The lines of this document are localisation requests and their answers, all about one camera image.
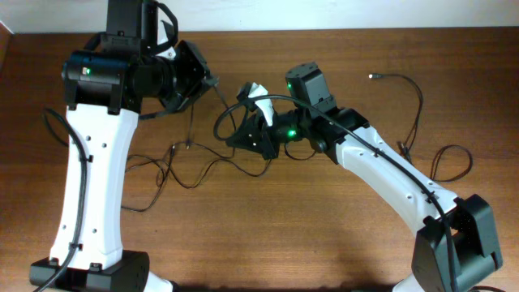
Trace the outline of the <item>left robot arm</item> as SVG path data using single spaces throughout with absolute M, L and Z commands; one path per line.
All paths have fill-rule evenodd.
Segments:
M 146 252 L 122 245 L 122 189 L 144 98 L 161 114 L 185 111 L 215 83 L 204 57 L 178 37 L 178 21 L 157 1 L 108 3 L 104 32 L 62 68 L 68 165 L 60 226 L 48 257 L 33 263 L 37 290 L 172 291 Z

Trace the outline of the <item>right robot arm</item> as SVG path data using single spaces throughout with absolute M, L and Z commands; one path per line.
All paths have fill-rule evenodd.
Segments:
M 462 199 L 389 147 L 354 109 L 341 108 L 318 66 L 304 63 L 285 76 L 294 109 L 275 111 L 276 96 L 255 83 L 237 95 L 242 123 L 225 139 L 232 148 L 278 156 L 280 146 L 308 140 L 314 151 L 352 172 L 401 217 L 414 235 L 410 275 L 397 291 L 473 291 L 503 265 L 495 217 L 478 195 Z

